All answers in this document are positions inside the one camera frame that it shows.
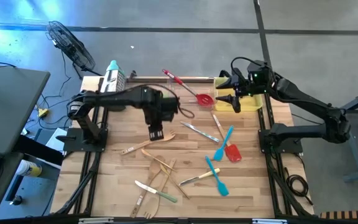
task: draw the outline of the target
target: red ladle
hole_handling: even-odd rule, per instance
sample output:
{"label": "red ladle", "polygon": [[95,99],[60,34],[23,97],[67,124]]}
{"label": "red ladle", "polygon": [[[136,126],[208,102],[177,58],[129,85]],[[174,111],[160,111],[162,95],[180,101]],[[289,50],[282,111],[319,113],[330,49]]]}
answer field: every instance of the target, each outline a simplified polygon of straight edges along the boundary
{"label": "red ladle", "polygon": [[180,80],[180,78],[172,75],[172,73],[170,73],[168,70],[163,69],[162,72],[168,75],[170,78],[174,79],[174,81],[177,82],[179,85],[185,87],[185,89],[187,89],[191,94],[195,95],[199,105],[212,106],[214,104],[214,100],[208,94],[197,94],[194,90],[184,84],[183,81]]}

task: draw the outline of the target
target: butter knife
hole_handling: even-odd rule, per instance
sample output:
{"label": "butter knife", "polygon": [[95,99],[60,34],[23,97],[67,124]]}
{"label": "butter knife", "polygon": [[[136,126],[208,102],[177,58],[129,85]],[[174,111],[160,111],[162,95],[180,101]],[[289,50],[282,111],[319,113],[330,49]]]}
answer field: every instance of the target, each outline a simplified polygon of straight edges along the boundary
{"label": "butter knife", "polygon": [[142,183],[140,183],[139,181],[135,180],[135,184],[138,185],[139,187],[145,189],[146,191],[150,192],[150,193],[153,193],[153,194],[158,194],[160,195],[161,197],[165,197],[166,199],[170,200],[171,202],[173,203],[176,203],[178,201],[178,199],[176,199],[175,197],[169,195],[169,194],[166,194],[164,192],[161,192],[161,191],[158,191],[158,190],[155,190],[154,188],[151,188],[147,185],[144,185]]}
{"label": "butter knife", "polygon": [[[215,169],[215,172],[216,173],[218,173],[218,172],[220,172],[221,170],[219,169],[219,168],[216,168]],[[203,175],[199,175],[198,177],[193,177],[193,178],[190,178],[190,179],[187,179],[187,180],[184,180],[184,181],[182,181],[182,182],[180,182],[180,186],[183,186],[183,185],[185,185],[185,184],[190,184],[190,183],[192,183],[192,182],[194,182],[194,181],[197,181],[197,180],[200,180],[200,179],[202,179],[202,178],[204,178],[204,177],[209,177],[209,176],[212,176],[213,175],[213,173],[212,173],[212,171],[209,171],[209,172],[207,172],[207,173],[205,173],[205,174],[203,174]]]}
{"label": "butter knife", "polygon": [[195,132],[197,132],[197,133],[199,133],[199,134],[202,134],[203,136],[209,138],[209,139],[212,140],[212,141],[219,142],[219,139],[217,139],[217,138],[215,138],[215,137],[212,137],[212,136],[210,136],[209,134],[206,134],[206,133],[204,133],[204,132],[202,132],[202,131],[196,129],[196,127],[194,127],[194,126],[191,125],[191,124],[188,124],[188,123],[183,122],[183,121],[180,121],[180,123],[183,124],[184,126],[190,128],[190,129],[192,129],[193,131],[195,131]]}

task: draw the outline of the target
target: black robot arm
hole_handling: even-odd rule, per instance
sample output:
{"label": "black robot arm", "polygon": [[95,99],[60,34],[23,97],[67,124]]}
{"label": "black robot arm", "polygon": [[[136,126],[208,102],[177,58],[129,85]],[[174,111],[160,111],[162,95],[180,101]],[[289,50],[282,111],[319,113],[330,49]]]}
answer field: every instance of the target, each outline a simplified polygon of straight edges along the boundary
{"label": "black robot arm", "polygon": [[100,129],[91,122],[88,113],[95,106],[133,106],[142,109],[149,127],[151,141],[163,139],[162,121],[172,121],[178,113],[179,99],[164,98],[161,91],[147,85],[139,85],[117,93],[82,91],[70,101],[68,117],[78,122],[83,139],[92,143],[99,138]]}
{"label": "black robot arm", "polygon": [[233,88],[234,96],[220,96],[217,100],[225,101],[233,106],[236,113],[241,111],[239,98],[268,93],[273,99],[292,103],[324,120],[317,126],[287,127],[275,124],[266,135],[265,141],[271,146],[278,146],[287,138],[323,138],[329,142],[342,143],[349,139],[350,124],[345,117],[345,110],[332,107],[303,93],[290,80],[275,73],[265,62],[248,58],[236,59],[250,61],[248,76],[245,78],[238,68],[232,68],[232,76],[217,89]]}

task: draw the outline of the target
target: wooden utensil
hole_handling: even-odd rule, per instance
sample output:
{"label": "wooden utensil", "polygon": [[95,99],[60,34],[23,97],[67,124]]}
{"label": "wooden utensil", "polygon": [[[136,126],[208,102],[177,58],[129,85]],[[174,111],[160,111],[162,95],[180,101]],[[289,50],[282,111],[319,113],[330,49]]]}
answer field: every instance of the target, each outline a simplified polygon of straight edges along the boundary
{"label": "wooden utensil", "polygon": [[143,154],[145,154],[146,156],[149,156],[149,157],[151,157],[151,158],[155,159],[156,161],[159,161],[162,165],[164,165],[164,166],[168,167],[168,168],[169,168],[169,169],[171,169],[172,171],[177,172],[177,171],[176,171],[176,170],[174,170],[172,167],[168,166],[168,164],[166,164],[166,163],[162,162],[161,160],[159,160],[159,159],[158,159],[158,158],[156,158],[155,156],[153,156],[153,155],[151,155],[150,153],[146,152],[146,150],[141,149],[141,151],[142,151],[142,153],[143,153]]}
{"label": "wooden utensil", "polygon": [[[171,159],[171,162],[169,163],[169,165],[171,167],[173,167],[175,165],[175,162],[177,160],[176,159]],[[158,191],[162,191],[165,187],[165,184],[167,183],[168,180],[168,175],[165,174],[163,180],[161,181],[161,184],[159,185],[159,187],[157,188]],[[146,203],[145,208],[146,211],[144,212],[144,217],[149,219],[149,218],[153,218],[155,216],[155,214],[157,214],[158,212],[158,207],[160,206],[160,196],[159,195],[150,195],[152,198],[150,198],[150,200]]]}
{"label": "wooden utensil", "polygon": [[179,186],[179,184],[171,177],[171,175],[168,173],[168,171],[166,170],[166,168],[165,168],[162,164],[160,164],[160,168],[161,168],[162,172],[164,172],[165,174],[168,175],[169,180],[172,181],[172,183],[177,187],[177,189],[178,189],[179,191],[181,191],[182,194],[183,194],[187,199],[190,199],[189,196],[186,194],[186,192],[185,192],[185,191]]}
{"label": "wooden utensil", "polygon": [[135,146],[132,146],[132,147],[130,147],[128,149],[122,150],[121,155],[128,154],[128,153],[130,153],[132,151],[135,151],[136,149],[140,149],[142,147],[145,147],[145,146],[147,146],[149,144],[152,144],[152,143],[155,143],[155,142],[169,141],[169,140],[173,139],[174,137],[175,137],[175,132],[171,130],[169,133],[164,134],[163,139],[158,140],[158,141],[150,141],[150,140],[144,141],[144,142],[139,143],[139,144],[137,144]]}
{"label": "wooden utensil", "polygon": [[185,87],[191,94],[193,94],[197,98],[197,102],[200,106],[211,107],[214,104],[214,99],[208,94],[197,94],[194,90],[192,90],[188,85],[184,84],[180,78],[174,76],[168,70],[163,69],[162,72],[168,75],[170,78],[174,79],[179,85]]}
{"label": "wooden utensil", "polygon": [[[164,158],[163,158],[162,156],[157,156],[157,157],[158,157],[159,159],[164,160]],[[147,180],[145,181],[145,184],[150,185],[151,182],[153,181],[153,179],[155,178],[155,176],[157,176],[157,174],[158,174],[160,171],[161,171],[160,163],[157,162],[156,160],[153,160],[152,163],[150,164],[149,174],[148,174]],[[137,201],[136,201],[135,207],[134,207],[134,209],[133,209],[132,212],[131,212],[131,215],[130,215],[131,218],[135,218],[135,217],[136,217],[136,214],[137,214],[137,212],[139,211],[140,206],[142,205],[143,198],[145,197],[146,193],[147,193],[147,191],[144,190],[144,189],[143,189],[142,192],[140,193],[139,198],[138,198]]]}
{"label": "wooden utensil", "polygon": [[[218,121],[216,115],[211,111],[212,117],[215,120],[216,125],[218,126],[219,132],[221,133],[222,138],[225,137],[226,133],[224,132],[221,123]],[[241,154],[235,144],[230,144],[229,140],[226,141],[226,146],[224,152],[226,153],[227,158],[231,162],[238,162],[242,159]]]}

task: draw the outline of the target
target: yellow tray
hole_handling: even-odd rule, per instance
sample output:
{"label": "yellow tray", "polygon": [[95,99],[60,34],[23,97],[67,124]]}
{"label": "yellow tray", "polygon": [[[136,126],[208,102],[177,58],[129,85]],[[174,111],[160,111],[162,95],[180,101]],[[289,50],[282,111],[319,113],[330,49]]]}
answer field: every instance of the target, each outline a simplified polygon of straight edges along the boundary
{"label": "yellow tray", "polygon": [[[213,85],[214,98],[217,96],[234,96],[233,89],[217,90],[216,87],[224,83],[227,78],[215,78]],[[262,95],[244,96],[240,99],[241,111],[255,111],[262,107]],[[233,107],[229,103],[217,100],[215,103],[216,111],[233,111]]]}

